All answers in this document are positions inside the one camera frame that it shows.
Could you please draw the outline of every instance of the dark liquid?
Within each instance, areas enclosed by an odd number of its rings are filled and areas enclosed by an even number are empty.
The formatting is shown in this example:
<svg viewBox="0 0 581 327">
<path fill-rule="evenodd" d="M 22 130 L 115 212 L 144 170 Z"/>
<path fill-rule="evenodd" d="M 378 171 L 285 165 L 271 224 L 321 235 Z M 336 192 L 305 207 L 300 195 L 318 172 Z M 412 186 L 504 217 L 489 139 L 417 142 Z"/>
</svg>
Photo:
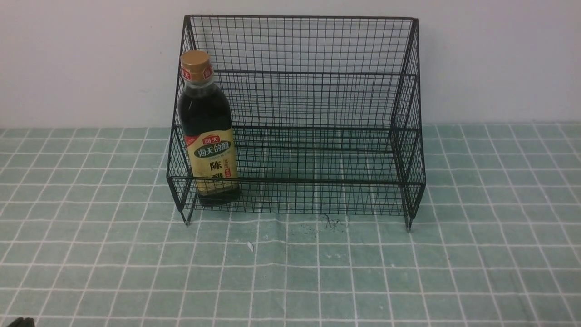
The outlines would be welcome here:
<svg viewBox="0 0 581 327">
<path fill-rule="evenodd" d="M 186 86 L 178 101 L 178 114 L 186 136 L 198 136 L 215 130 L 229 130 L 232 127 L 230 105 L 222 90 L 215 84 L 202 88 Z M 198 193 L 203 207 L 223 205 L 236 201 L 239 197 L 238 186 L 235 189 L 214 194 Z"/>
</svg>

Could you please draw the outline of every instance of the red label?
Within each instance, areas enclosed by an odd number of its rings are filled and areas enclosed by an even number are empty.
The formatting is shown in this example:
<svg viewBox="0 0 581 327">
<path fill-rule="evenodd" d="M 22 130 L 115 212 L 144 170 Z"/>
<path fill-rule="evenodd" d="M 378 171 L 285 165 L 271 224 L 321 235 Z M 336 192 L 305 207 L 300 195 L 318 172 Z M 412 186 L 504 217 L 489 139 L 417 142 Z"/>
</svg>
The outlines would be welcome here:
<svg viewBox="0 0 581 327">
<path fill-rule="evenodd" d="M 202 144 L 203 145 L 214 144 L 214 143 L 220 143 L 220 136 L 218 136 L 218 135 L 209 135 L 209 136 L 206 136 L 202 140 Z"/>
<path fill-rule="evenodd" d="M 194 143 L 196 140 L 198 139 L 197 136 L 189 136 L 189 135 L 184 135 L 184 140 L 185 140 L 185 146 L 189 147 L 190 145 L 192 145 L 192 143 Z"/>
<path fill-rule="evenodd" d="M 181 71 L 182 71 L 182 77 L 183 77 L 185 80 L 188 80 L 188 81 L 191 81 L 191 80 L 192 80 L 192 75 L 189 73 L 189 71 L 187 71 L 187 70 L 186 70 L 185 68 L 183 68 L 183 67 L 181 68 Z"/>
<path fill-rule="evenodd" d="M 214 71 L 212 70 L 212 66 L 208 65 L 208 67 L 206 67 L 206 69 L 204 69 L 204 79 L 207 80 L 210 78 L 210 76 L 212 76 L 212 74 L 214 73 Z"/>
</svg>

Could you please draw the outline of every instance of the gold bottle cap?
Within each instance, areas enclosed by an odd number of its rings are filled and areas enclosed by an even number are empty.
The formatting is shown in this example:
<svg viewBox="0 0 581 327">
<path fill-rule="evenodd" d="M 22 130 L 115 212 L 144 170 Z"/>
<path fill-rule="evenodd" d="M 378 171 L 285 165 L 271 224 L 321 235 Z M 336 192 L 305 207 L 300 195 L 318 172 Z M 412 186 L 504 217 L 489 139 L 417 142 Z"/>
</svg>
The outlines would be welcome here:
<svg viewBox="0 0 581 327">
<path fill-rule="evenodd" d="M 214 75 L 210 56 L 204 51 L 190 50 L 180 57 L 181 76 L 186 81 L 203 82 Z"/>
</svg>

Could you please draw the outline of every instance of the black wire rack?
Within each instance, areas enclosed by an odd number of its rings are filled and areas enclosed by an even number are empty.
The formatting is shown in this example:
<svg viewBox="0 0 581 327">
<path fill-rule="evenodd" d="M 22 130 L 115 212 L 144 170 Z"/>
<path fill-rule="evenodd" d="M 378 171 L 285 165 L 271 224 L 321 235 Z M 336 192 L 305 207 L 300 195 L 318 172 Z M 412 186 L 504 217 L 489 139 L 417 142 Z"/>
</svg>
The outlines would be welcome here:
<svg viewBox="0 0 581 327">
<path fill-rule="evenodd" d="M 418 36 L 413 18 L 185 16 L 180 54 L 209 53 L 232 109 L 242 196 L 211 209 L 404 215 L 409 229 L 426 186 Z M 189 224 L 183 89 L 178 73 L 167 180 Z"/>
</svg>

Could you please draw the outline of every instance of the bottle neck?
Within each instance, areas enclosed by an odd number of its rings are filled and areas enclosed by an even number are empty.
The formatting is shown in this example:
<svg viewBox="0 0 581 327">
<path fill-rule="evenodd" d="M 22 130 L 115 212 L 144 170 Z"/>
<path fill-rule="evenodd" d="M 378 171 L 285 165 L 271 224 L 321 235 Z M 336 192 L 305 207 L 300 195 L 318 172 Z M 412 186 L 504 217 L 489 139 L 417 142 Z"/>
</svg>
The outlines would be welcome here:
<svg viewBox="0 0 581 327">
<path fill-rule="evenodd" d="M 202 82 L 185 81 L 184 92 L 192 98 L 200 98 L 204 97 L 205 95 L 214 93 L 216 88 L 217 86 L 214 83 L 214 79 L 211 77 L 210 79 Z"/>
</svg>

